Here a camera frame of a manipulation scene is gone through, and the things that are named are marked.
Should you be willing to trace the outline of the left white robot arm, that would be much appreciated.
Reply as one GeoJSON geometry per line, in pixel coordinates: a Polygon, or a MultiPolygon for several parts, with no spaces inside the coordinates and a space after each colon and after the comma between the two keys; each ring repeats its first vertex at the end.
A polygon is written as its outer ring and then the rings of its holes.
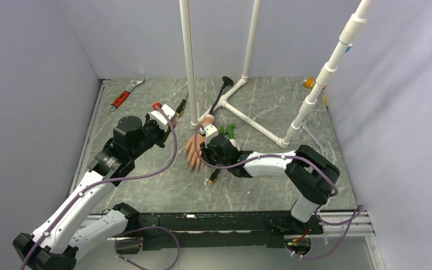
{"type": "Polygon", "coordinates": [[[108,238],[134,235],[140,213],[126,203],[115,205],[95,223],[81,227],[95,206],[122,182],[135,160],[157,145],[163,148],[174,133],[173,114],[153,111],[141,121],[121,118],[85,172],[79,186],[65,202],[32,233],[20,233],[13,246],[22,260],[21,269],[74,269],[77,262],[108,238]]]}

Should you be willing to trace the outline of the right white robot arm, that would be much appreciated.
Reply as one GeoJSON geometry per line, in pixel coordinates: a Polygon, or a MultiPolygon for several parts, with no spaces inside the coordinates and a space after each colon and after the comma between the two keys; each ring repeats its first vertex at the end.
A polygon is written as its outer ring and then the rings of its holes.
{"type": "Polygon", "coordinates": [[[291,208],[287,225],[293,233],[302,233],[309,226],[313,213],[337,194],[340,170],[308,145],[295,151],[264,154],[243,151],[223,135],[207,139],[200,145],[206,164],[225,169],[237,178],[259,176],[286,177],[300,192],[291,208]]]}

